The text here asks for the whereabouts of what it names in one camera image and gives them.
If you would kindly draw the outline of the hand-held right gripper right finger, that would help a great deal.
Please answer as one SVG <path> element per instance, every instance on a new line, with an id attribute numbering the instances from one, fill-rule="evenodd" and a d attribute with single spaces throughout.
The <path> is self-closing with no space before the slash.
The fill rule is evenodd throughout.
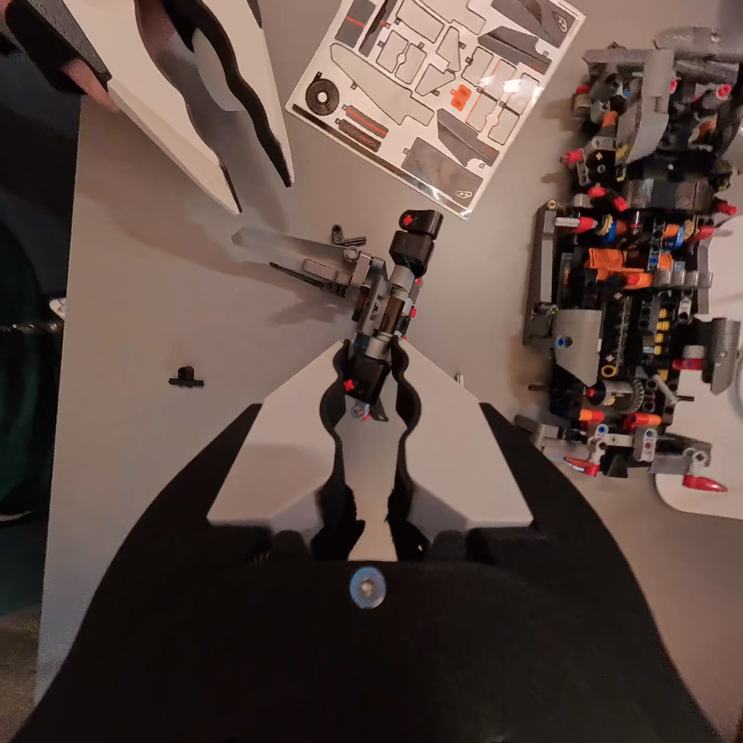
<path id="1" fill-rule="evenodd" d="M 408 341 L 392 346 L 397 447 L 386 522 L 398 560 L 446 533 L 530 527 L 534 516 L 478 398 Z"/>

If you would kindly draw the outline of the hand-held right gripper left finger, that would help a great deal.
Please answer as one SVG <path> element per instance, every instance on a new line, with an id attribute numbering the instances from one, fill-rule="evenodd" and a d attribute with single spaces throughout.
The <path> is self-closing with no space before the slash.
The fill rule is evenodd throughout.
<path id="1" fill-rule="evenodd" d="M 337 425 L 349 342 L 337 342 L 252 406 L 253 422 L 208 513 L 216 527 L 293 532 L 317 560 L 348 560 L 363 533 Z"/>

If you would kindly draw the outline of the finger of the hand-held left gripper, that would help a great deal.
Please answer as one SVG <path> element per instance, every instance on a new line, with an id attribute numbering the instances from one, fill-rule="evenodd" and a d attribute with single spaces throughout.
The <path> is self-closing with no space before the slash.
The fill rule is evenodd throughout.
<path id="1" fill-rule="evenodd" d="M 246 111 L 265 154 L 291 187 L 291 149 L 259 3 L 194 1 L 192 24 L 192 50 L 209 95 L 224 111 Z"/>
<path id="2" fill-rule="evenodd" d="M 109 72 L 106 89 L 115 104 L 204 192 L 239 214 L 218 155 L 203 141 L 181 92 L 157 64 L 177 36 L 163 2 L 63 5 Z"/>

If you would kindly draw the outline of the grey blade lego assembly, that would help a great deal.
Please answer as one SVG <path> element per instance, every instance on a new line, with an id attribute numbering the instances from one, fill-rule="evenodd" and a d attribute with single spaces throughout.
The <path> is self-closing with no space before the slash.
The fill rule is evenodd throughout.
<path id="1" fill-rule="evenodd" d="M 351 289 L 383 287 L 388 281 L 385 260 L 362 247 L 342 247 L 257 228 L 242 228 L 235 246 L 263 263 L 299 281 L 341 298 Z"/>

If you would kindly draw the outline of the black lego door assembly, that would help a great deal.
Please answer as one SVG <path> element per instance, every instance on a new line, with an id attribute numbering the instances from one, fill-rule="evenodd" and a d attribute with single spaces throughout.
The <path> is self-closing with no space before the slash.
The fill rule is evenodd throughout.
<path id="1" fill-rule="evenodd" d="M 345 249 L 354 264 L 349 285 L 358 289 L 358 298 L 343 385 L 354 400 L 351 414 L 358 421 L 387 421 L 380 395 L 392 367 L 392 341 L 404 339 L 415 316 L 442 222 L 443 215 L 435 210 L 405 211 L 389 247 L 394 264 L 390 273 L 381 257 L 356 247 Z"/>

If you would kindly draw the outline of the lego car chassis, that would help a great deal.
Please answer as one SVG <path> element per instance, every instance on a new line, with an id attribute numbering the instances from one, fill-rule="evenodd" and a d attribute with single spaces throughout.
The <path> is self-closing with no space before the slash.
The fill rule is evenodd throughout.
<path id="1" fill-rule="evenodd" d="M 711 27 L 583 57 L 573 113 L 585 140 L 561 162 L 570 200 L 537 213 L 523 344 L 551 361 L 547 411 L 518 416 L 534 446 L 579 473 L 680 476 L 723 494 L 712 445 L 671 431 L 681 374 L 733 381 L 741 323 L 709 313 L 712 238 L 738 208 L 741 42 Z"/>

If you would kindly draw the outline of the person's left hand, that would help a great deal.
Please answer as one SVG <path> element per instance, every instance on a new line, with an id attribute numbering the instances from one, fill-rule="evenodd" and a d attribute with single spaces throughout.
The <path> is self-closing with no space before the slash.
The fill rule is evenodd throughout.
<path id="1" fill-rule="evenodd" d="M 61 72 L 88 98 L 91 98 L 107 110 L 118 113 L 120 107 L 99 81 L 92 68 L 83 60 L 75 59 L 66 62 Z"/>

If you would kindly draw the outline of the sticker sheet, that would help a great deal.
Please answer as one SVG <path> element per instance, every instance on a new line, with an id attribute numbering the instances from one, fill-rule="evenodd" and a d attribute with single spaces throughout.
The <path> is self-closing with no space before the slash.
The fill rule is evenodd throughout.
<path id="1" fill-rule="evenodd" d="M 341 2 L 285 108 L 466 221 L 584 22 L 563 1 Z"/>

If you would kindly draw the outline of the white book stand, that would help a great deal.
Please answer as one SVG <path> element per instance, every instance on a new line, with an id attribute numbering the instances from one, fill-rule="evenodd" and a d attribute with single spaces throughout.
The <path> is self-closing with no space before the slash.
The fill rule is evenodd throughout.
<path id="1" fill-rule="evenodd" d="M 742 225 L 734 218 L 713 238 L 710 247 L 712 286 L 708 319 L 742 320 Z M 727 488 L 724 493 L 683 487 L 680 476 L 657 475 L 655 484 L 662 500 L 689 514 L 742 519 L 742 406 L 741 347 L 738 348 L 733 382 L 726 392 L 713 395 L 699 372 L 685 372 L 680 390 L 695 398 L 677 409 L 671 431 L 699 438 L 712 445 L 710 467 L 704 475 Z"/>

